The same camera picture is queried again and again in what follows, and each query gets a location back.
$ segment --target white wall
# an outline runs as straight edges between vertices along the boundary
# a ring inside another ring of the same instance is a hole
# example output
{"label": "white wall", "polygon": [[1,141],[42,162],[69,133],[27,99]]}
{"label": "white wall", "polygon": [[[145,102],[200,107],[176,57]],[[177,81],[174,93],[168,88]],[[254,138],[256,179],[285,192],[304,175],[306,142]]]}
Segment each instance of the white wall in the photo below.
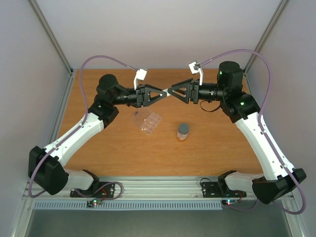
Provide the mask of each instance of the white wall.
{"label": "white wall", "polygon": [[[302,214],[309,236],[316,234],[316,1],[290,1],[262,53],[275,80],[264,117],[286,156],[303,168],[307,210]],[[262,103],[267,73],[256,59],[249,72],[253,95]],[[301,207],[301,198],[295,194]]]}
{"label": "white wall", "polygon": [[0,236],[9,236],[29,151],[46,144],[67,71],[26,0],[0,7]]}
{"label": "white wall", "polygon": [[[254,49],[279,2],[38,0],[73,68],[97,54],[134,67],[187,68],[196,59],[202,62],[228,50]],[[229,57],[243,67],[249,58],[249,54]],[[120,65],[97,60],[88,67]]]}

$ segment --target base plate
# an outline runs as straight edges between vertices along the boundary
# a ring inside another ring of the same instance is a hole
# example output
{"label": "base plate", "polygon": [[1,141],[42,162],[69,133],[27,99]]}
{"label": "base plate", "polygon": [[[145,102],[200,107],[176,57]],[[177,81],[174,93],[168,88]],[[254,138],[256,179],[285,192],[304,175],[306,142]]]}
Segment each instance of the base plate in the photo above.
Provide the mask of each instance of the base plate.
{"label": "base plate", "polygon": [[[109,182],[99,182],[99,187],[107,184]],[[114,191],[115,191],[115,184],[110,184],[107,185],[103,188],[106,191],[106,198],[113,198],[114,196]],[[89,191],[88,190],[81,190],[79,189],[79,191],[83,194],[83,195],[89,195]],[[76,191],[70,191],[70,197],[71,198],[82,198],[82,196],[80,196]],[[103,191],[99,191],[96,194],[92,195],[91,198],[103,198]]]}
{"label": "base plate", "polygon": [[[201,184],[203,198],[240,198],[240,194],[236,191],[228,191],[226,195],[223,196],[217,186],[217,182],[202,182]],[[246,192],[240,192],[243,198],[247,196]]]}

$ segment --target gray floor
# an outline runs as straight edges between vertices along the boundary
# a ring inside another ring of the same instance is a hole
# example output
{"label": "gray floor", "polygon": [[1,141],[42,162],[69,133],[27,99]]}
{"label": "gray floor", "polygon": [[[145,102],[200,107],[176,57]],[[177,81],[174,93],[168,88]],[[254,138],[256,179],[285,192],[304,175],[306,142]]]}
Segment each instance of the gray floor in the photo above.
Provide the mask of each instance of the gray floor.
{"label": "gray floor", "polygon": [[[242,203],[244,208],[249,201]],[[254,211],[33,211],[27,237],[287,237],[273,204]]]}

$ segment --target wood surface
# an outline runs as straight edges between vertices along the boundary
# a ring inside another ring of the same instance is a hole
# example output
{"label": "wood surface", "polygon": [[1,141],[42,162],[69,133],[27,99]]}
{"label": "wood surface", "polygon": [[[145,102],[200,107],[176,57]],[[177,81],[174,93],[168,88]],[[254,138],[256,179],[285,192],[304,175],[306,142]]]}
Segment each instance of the wood surface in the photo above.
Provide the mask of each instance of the wood surface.
{"label": "wood surface", "polygon": [[[85,70],[83,87],[89,106],[96,95],[98,81],[105,74],[113,74],[121,85],[133,87],[135,72],[132,70]],[[216,74],[217,70],[204,70],[204,81],[216,82]],[[150,69],[143,83],[165,89],[189,78],[192,78],[189,69]],[[204,102],[203,107],[211,110],[218,103]],[[136,108],[125,105],[117,105],[117,108],[116,119],[82,146],[66,168],[121,176],[220,175],[232,169],[244,173],[262,172],[247,140],[221,110],[207,113],[199,105],[185,104],[170,96],[148,107],[161,115],[162,120],[152,134],[146,134],[130,122]],[[83,114],[77,72],[60,135]],[[177,128],[183,122],[190,126],[190,131],[186,141],[179,142]]]}

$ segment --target robotic arm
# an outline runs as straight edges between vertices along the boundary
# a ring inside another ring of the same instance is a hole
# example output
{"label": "robotic arm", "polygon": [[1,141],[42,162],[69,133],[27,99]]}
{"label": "robotic arm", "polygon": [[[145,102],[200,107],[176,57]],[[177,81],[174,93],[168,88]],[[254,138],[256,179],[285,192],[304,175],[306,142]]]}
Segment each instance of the robotic arm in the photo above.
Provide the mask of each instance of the robotic arm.
{"label": "robotic arm", "polygon": [[[167,96],[167,93],[151,85],[138,85],[138,79],[145,78],[146,71],[140,69],[134,79],[134,88],[119,85],[114,75],[104,75],[99,80],[94,103],[74,127],[62,137],[45,146],[34,147],[30,151],[28,176],[31,178],[39,161],[46,158],[35,175],[35,182],[49,194],[54,195],[63,188],[88,190],[86,194],[94,194],[99,188],[99,178],[88,170],[74,171],[63,167],[72,155],[92,136],[105,129],[118,115],[115,107],[118,104],[141,107],[149,106]],[[151,92],[159,95],[151,97]]]}
{"label": "robotic arm", "polygon": [[284,167],[292,171],[298,183],[306,178],[304,170],[295,169],[282,153],[261,117],[264,132],[270,137],[285,165],[282,166],[277,159],[258,125],[260,107],[251,95],[242,91],[243,71],[238,63],[221,63],[217,84],[201,82],[203,73],[197,62],[191,63],[189,67],[193,74],[200,73],[200,79],[189,79],[172,85],[168,93],[185,103],[193,101],[197,104],[199,99],[220,101],[223,112],[244,134],[263,170],[263,174],[241,174],[235,170],[222,174],[217,185],[223,196],[228,190],[240,190],[254,193],[262,203],[269,204],[296,187]]}

